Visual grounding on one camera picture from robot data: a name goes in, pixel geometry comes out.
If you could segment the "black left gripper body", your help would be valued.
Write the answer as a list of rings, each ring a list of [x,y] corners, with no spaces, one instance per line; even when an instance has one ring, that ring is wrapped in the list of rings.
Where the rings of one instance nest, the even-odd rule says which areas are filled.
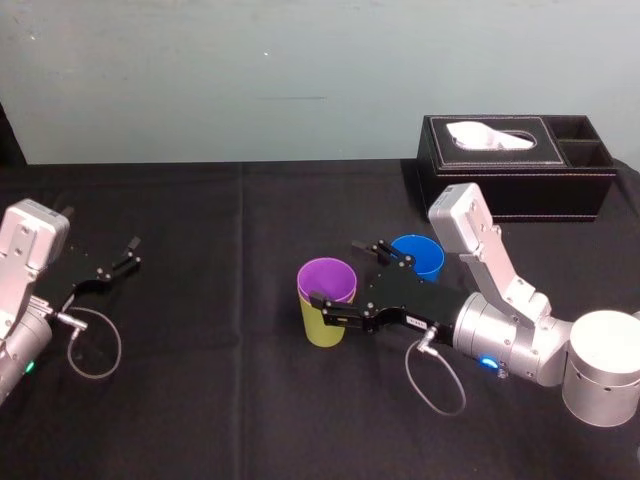
[[[33,295],[54,311],[63,311],[83,295],[105,292],[114,280],[106,260],[80,248],[68,249],[38,279]]]

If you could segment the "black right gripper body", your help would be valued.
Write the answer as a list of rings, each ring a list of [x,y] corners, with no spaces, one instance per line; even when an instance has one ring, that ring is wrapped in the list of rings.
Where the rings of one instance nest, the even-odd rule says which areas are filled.
[[[466,293],[420,279],[409,271],[383,271],[365,288],[361,298],[362,329],[379,331],[400,324],[426,331],[436,327],[435,341],[453,345],[456,320],[466,302]]]

